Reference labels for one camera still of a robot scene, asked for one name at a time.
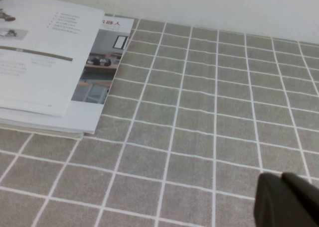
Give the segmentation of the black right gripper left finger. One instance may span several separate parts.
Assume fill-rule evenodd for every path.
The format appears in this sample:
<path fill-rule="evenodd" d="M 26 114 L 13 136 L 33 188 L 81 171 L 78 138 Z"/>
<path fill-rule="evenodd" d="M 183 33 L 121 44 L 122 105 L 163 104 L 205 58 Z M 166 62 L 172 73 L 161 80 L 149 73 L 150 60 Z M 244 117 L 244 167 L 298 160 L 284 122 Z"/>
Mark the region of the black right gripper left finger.
<path fill-rule="evenodd" d="M 257 227 L 317 227 L 319 210 L 308 210 L 289 186 L 271 173 L 262 173 L 254 204 Z"/>

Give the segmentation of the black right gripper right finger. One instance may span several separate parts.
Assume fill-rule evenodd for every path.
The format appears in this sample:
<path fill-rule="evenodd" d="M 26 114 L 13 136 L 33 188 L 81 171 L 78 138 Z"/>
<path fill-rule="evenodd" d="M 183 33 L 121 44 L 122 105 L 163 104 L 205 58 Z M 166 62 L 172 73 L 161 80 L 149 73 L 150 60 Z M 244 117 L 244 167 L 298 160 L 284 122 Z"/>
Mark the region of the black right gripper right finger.
<path fill-rule="evenodd" d="M 319 209 L 319 189 L 293 173 L 283 173 L 281 179 L 308 210 Z"/>

